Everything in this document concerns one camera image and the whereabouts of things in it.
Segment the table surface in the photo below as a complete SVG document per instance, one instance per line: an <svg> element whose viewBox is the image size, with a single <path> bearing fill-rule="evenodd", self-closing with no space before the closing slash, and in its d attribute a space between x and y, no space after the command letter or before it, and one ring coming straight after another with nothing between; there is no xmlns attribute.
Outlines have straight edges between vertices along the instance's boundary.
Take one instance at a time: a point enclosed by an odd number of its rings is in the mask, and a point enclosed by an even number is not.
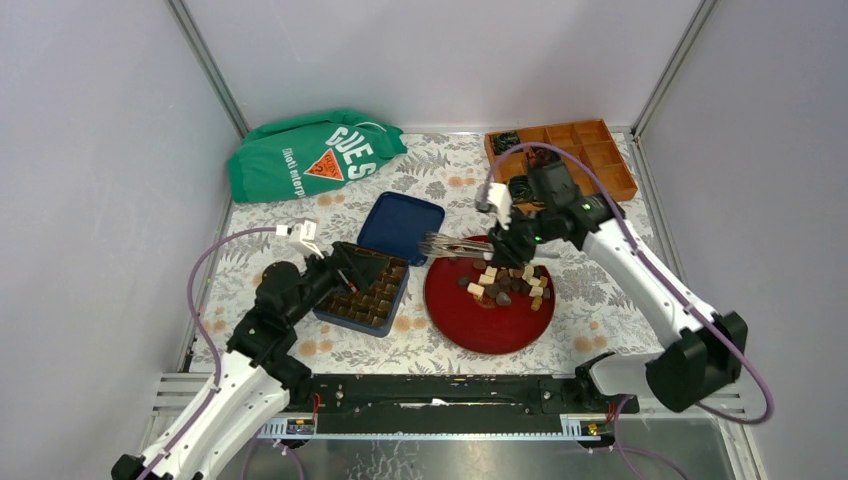
<svg viewBox="0 0 848 480"><path fill-rule="evenodd" d="M624 135L613 136L632 171ZM374 201L385 191L444 207L442 233L459 237L485 233L494 220L474 210L472 200L488 170L483 135L407 134L403 141L408 154L342 189L299 200L234 205L227 233L312 219L319 225L319 247L327 248L337 240L355 242ZM639 235L657 251L641 194L622 206ZM542 336L519 352L482 355L445 338L424 306L428 263L411 268L388 336L376 338L330 325L310 313L295 327L298 341L291 354L317 373L568 374L608 350L647 353L660 349L645 318L604 270L570 244L552 242L544 248L560 255L544 262L556 287L556 310ZM202 310L203 324L219 350L223 351L233 327L253 305L262 271L281 260L304 267L303 259L273 235L242 237L224 247ZM212 358L202 339L198 338L194 351L189 370L211 372Z"/></svg>

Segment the red plate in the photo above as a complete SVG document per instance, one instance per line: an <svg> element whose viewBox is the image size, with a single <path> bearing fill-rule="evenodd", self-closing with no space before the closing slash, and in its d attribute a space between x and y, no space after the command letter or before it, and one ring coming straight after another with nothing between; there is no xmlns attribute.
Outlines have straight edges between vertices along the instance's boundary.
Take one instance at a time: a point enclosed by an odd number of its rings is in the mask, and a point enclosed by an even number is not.
<svg viewBox="0 0 848 480"><path fill-rule="evenodd" d="M469 240L485 242L486 237L477 235ZM548 270L542 267L551 298L534 312L530 309L532 299L518 292L510 292L511 305L500 307L488 297L477 301L459 288L457 281L463 275L471 275L473 282L480 278L482 271L472 267L472 262L470 258L456 262L437 258L433 262L424 281L424 303L433 324L460 347L478 353L511 353L533 343L554 316L556 296Z"/></svg>

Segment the metal fork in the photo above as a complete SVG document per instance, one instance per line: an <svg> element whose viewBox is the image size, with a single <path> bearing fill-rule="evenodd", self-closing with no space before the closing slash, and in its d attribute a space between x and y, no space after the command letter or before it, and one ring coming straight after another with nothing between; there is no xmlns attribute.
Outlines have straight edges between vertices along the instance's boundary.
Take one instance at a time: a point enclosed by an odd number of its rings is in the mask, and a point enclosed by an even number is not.
<svg viewBox="0 0 848 480"><path fill-rule="evenodd" d="M425 232L418 250L431 257L492 258L494 249L486 242L451 237L438 232Z"/></svg>

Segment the orange compartment tray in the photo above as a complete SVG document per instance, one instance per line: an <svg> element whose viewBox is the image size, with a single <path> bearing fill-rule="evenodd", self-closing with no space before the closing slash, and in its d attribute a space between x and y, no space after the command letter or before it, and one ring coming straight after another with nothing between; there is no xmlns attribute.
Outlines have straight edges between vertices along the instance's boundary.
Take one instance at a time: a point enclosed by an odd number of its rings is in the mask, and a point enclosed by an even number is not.
<svg viewBox="0 0 848 480"><path fill-rule="evenodd" d="M508 130L486 134L486 155L489 157L489 165L494 164L498 155L498 139L504 138L506 134L513 140L521 142L544 142L562 148L566 152L577 157L588 166L592 172L601 180L604 187L612 194L617 202L631 200L638 190L630 170L624 163L624 158L610 135L609 129L603 120L587 120L574 123L560 123L556 125L545 125L542 127L522 128L519 130ZM515 152L509 156L498 167L495 172L495 180L506 183L516 175L525 175L526 163L529 151ZM580 187L583 195L597 193L598 189L582 170L574 162L566 161L568 171L574 177L574 183ZM538 210L537 207L523 203L518 207L526 212Z"/></svg>

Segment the blue tray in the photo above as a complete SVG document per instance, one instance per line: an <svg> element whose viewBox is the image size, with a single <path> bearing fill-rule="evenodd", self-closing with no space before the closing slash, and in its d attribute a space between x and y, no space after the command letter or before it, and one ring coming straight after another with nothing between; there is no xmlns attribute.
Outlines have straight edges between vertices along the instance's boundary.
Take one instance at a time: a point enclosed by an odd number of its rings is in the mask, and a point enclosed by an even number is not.
<svg viewBox="0 0 848 480"><path fill-rule="evenodd" d="M424 200L385 192L374 203L356 243L371 250L405 258L420 267L427 257L418 251L424 232L438 232L445 209Z"/></svg>

